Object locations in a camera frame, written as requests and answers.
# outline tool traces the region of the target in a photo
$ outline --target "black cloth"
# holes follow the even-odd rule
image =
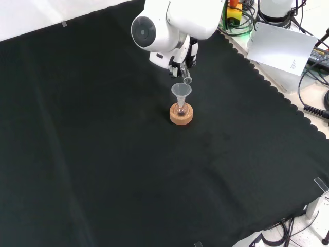
[[[325,136],[218,33],[173,125],[181,80],[134,44],[142,9],[0,43],[0,246],[232,247],[329,183]]]

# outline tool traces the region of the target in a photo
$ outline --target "wire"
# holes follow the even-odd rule
[[[320,69],[318,70],[318,74],[319,74],[319,76],[322,78],[322,80],[325,82],[325,84],[326,84],[326,85],[329,85],[329,83],[327,82],[327,80],[326,80],[326,79],[324,78],[324,76],[322,75]]]
[[[298,232],[292,234],[291,237],[294,236],[294,235],[296,235],[296,234],[299,234],[299,233],[301,233],[302,231],[304,231],[304,230],[306,230],[307,228],[309,228],[309,227],[313,224],[313,222],[317,219],[319,213],[320,213],[320,211],[318,211],[317,215],[314,217],[314,219],[312,220],[312,222],[311,222],[307,227],[305,227],[303,230],[300,230],[300,231],[298,231]]]
[[[313,34],[311,34],[309,31],[307,31],[305,28],[303,28],[298,22],[294,22],[294,24],[301,30],[304,31],[306,33],[308,33],[311,36],[314,36]],[[329,49],[329,45],[327,45],[326,43],[324,43],[322,40],[318,39],[318,42],[320,42],[321,44],[323,44],[324,46],[326,46]]]
[[[303,6],[302,6],[302,18],[300,19],[300,23],[299,23],[300,26],[302,26],[303,17],[304,17],[304,9],[303,9]]]
[[[318,65],[319,63],[322,63],[323,61],[329,60],[329,58],[324,58],[320,61],[317,61],[316,63],[314,63],[312,66],[310,66],[309,68],[306,69],[306,72],[304,72],[304,74],[302,75],[302,77],[300,78],[299,84],[298,84],[298,97],[300,102],[302,102],[302,104],[304,106],[306,106],[306,104],[304,103],[304,101],[302,100],[302,97],[300,95],[300,85],[302,84],[303,78],[304,76],[307,74],[307,72],[309,72],[310,69],[312,69],[313,67],[315,67],[316,65]]]
[[[264,230],[264,231],[266,231],[266,230],[270,230],[270,229],[273,229],[273,228],[275,228],[275,227],[277,227],[277,226],[280,225],[280,226],[282,227],[282,229],[283,229],[283,236],[282,236],[282,238],[281,238],[280,240],[278,240],[278,241],[268,241],[268,240],[264,237],[264,235],[262,234],[262,240],[263,240],[264,244],[266,244],[266,245],[268,245],[268,246],[273,246],[273,247],[279,247],[279,246],[281,246],[281,245],[284,244],[284,245],[283,245],[284,247],[288,247],[288,246],[289,246],[289,243],[290,243],[290,241],[291,241],[291,242],[293,242],[294,244],[296,244],[297,246],[302,247],[301,245],[299,245],[299,244],[297,244],[295,241],[293,241],[293,240],[291,239],[291,237],[294,236],[294,235],[296,235],[296,234],[299,234],[299,233],[301,233],[302,231],[304,231],[304,230],[306,230],[307,228],[309,228],[309,227],[314,223],[314,221],[317,219],[319,213],[320,213],[320,211],[318,211],[317,215],[314,217],[314,219],[312,220],[312,222],[311,222],[307,227],[305,227],[304,229],[302,229],[302,230],[300,230],[300,231],[298,231],[298,232],[296,232],[296,233],[294,233],[294,234],[293,234],[293,229],[294,229],[295,218],[290,218],[290,219],[286,219],[286,218],[285,218],[285,219],[282,219],[282,220],[280,221],[280,223],[277,223],[277,224],[275,224],[274,226],[272,226],[272,227],[267,228],[267,229]]]
[[[224,8],[223,8],[223,16],[222,16],[222,21],[223,21],[223,26],[219,25],[218,26],[218,31],[220,31],[221,33],[231,36],[231,37],[236,37],[236,36],[242,36],[245,34],[249,34],[252,32],[253,29],[253,25],[255,23],[255,19],[254,19],[254,14],[256,13],[255,8],[252,6],[254,4],[254,0],[244,0],[243,2],[241,2],[242,4],[242,9],[236,8],[236,7],[231,7],[228,5],[229,1],[225,0],[224,3]],[[228,8],[230,9],[236,9],[238,11],[240,11],[242,14],[242,16],[246,17],[246,21],[243,23],[240,23],[238,25],[234,25],[234,24],[228,24],[227,21],[227,10]],[[247,31],[242,31],[239,33],[233,33],[232,30],[233,29],[248,29]]]

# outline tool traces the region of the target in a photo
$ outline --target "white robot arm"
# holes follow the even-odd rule
[[[150,61],[183,75],[191,83],[188,68],[196,63],[197,40],[209,38],[221,19],[224,0],[146,0],[132,23],[132,37],[150,51]]]

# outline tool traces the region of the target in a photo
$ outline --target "paper sheet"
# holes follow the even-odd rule
[[[316,37],[257,22],[247,58],[300,76]]]

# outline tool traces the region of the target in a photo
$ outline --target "funnel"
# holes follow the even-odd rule
[[[185,98],[192,92],[191,86],[184,83],[177,83],[171,87],[171,91],[177,97],[177,105],[174,113],[177,116],[187,115],[189,108],[185,104]]]

